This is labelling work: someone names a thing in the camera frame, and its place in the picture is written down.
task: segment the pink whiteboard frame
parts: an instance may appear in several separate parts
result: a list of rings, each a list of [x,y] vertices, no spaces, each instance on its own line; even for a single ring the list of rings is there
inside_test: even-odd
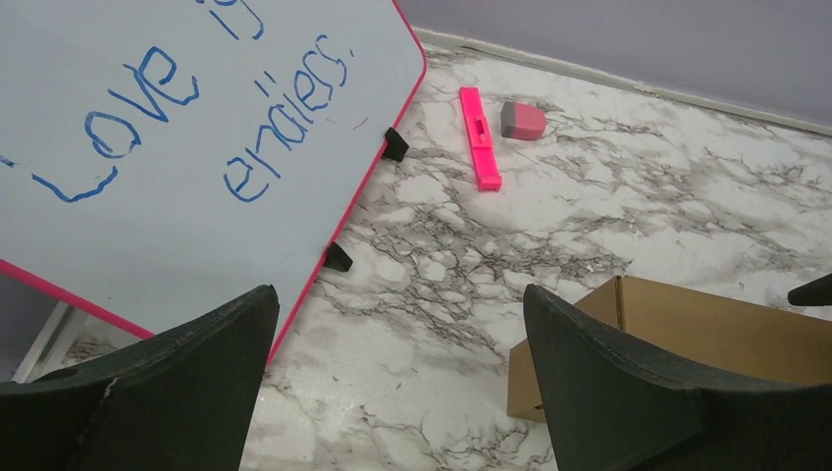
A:
[[[416,42],[416,46],[419,48],[419,51],[422,54],[422,74],[416,80],[416,84],[413,86],[413,90],[410,92],[410,95],[404,102],[404,105],[401,107],[401,111],[398,113],[398,116],[395,119],[395,122],[392,124],[394,128],[398,126],[401,122],[401,118],[404,116],[405,111],[407,111],[407,107],[410,106],[410,103],[413,101],[413,97],[416,95],[416,92],[419,90],[419,87],[422,85],[422,81],[425,79],[425,74],[428,72],[428,61],[425,56],[425,49],[422,47],[422,43],[419,41],[419,38],[416,37],[416,33],[413,31],[413,27],[407,21],[407,18],[404,17],[404,12],[401,11],[401,7],[398,5],[396,0],[391,0],[393,6],[401,15],[401,20],[404,22],[404,25],[410,31],[410,35],[413,36],[413,40]],[[367,175],[364,176],[364,179],[358,185],[358,189],[355,191],[355,195],[352,196],[352,200],[350,200],[349,205],[346,207],[346,211],[341,216],[340,221],[338,222],[338,226],[336,227],[336,231],[332,237],[330,237],[330,243],[336,241],[338,235],[340,235],[341,231],[343,230],[346,221],[349,219],[349,215],[352,213],[352,208],[355,207],[355,204],[358,202],[358,198],[361,196],[361,193],[364,191],[364,187],[367,185],[367,182],[370,180],[370,177],[373,175],[373,171],[376,170],[376,166],[379,164],[379,161],[382,159],[382,154],[384,153],[385,149],[387,149],[387,142],[383,142],[381,148],[379,148],[378,154],[376,154],[376,159],[373,161],[373,164],[370,165],[370,169],[367,171]],[[312,274],[309,276],[309,280],[306,281],[306,285],[303,286],[303,290],[300,292],[300,296],[295,300],[294,304],[291,307],[291,311],[288,313],[288,318],[286,319],[286,323],[284,324],[283,328],[281,329],[280,333],[278,334],[277,339],[275,340],[274,344],[272,344],[272,349],[269,352],[269,360],[268,362],[271,363],[272,359],[275,357],[275,354],[278,351],[281,343],[283,342],[286,334],[288,333],[289,328],[291,327],[292,323],[294,322],[294,318],[297,316],[297,312],[300,309],[303,300],[309,294],[309,290],[312,288],[312,284],[315,283],[315,279],[318,278],[318,273],[321,271],[321,267],[324,265],[324,261],[326,260],[326,252],[322,254],[321,259],[318,260],[318,264],[315,266],[315,269],[312,271]],[[71,292],[58,287],[52,283],[43,280],[42,278],[37,277],[35,274],[30,273],[18,266],[12,265],[11,263],[0,260],[0,275],[7,275],[11,278],[14,278],[25,285],[29,285],[33,288],[36,288],[44,293],[55,297],[60,301],[64,301],[67,304],[70,304],[73,307],[76,307],[82,311],[85,311],[104,322],[112,324],[124,331],[127,331],[140,339],[148,339],[153,337],[153,333],[150,331],[112,313],[92,302],[87,301]]]

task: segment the cardboard box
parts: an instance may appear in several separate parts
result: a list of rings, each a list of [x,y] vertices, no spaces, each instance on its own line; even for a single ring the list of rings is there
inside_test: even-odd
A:
[[[832,384],[832,322],[635,277],[575,306],[605,324],[705,365],[798,385]],[[507,413],[545,422],[527,340],[511,349]]]

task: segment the marble floor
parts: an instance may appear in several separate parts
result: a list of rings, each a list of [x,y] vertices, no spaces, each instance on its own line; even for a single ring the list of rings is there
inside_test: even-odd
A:
[[[630,274],[787,307],[832,272],[832,138],[439,48],[269,368],[244,470],[553,470],[546,427],[505,416],[526,284],[577,300]],[[495,138],[475,185],[457,98],[533,103],[537,142]],[[832,319],[832,310],[805,314]],[[91,323],[67,361],[132,341]]]

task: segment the purple wall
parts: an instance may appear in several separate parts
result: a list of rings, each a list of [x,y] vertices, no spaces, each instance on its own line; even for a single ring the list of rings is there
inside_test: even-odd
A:
[[[398,0],[410,22],[832,127],[830,0]]]

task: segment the eraser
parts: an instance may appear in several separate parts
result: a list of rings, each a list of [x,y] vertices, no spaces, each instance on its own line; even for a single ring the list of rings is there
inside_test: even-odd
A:
[[[546,115],[532,105],[506,101],[499,112],[499,130],[503,137],[537,140],[546,130]]]

